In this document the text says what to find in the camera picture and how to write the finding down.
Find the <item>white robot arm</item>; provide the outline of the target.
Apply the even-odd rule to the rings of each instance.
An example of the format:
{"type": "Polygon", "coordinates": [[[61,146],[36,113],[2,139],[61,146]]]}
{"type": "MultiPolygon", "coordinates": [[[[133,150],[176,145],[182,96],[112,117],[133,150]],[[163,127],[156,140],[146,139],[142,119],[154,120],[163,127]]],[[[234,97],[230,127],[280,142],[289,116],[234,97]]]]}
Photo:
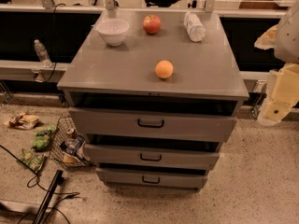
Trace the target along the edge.
{"type": "Polygon", "coordinates": [[[266,98],[257,120],[264,126],[280,123],[299,102],[299,0],[277,25],[264,32],[254,43],[258,49],[273,49],[285,64],[271,70],[266,84],[266,98]]]}

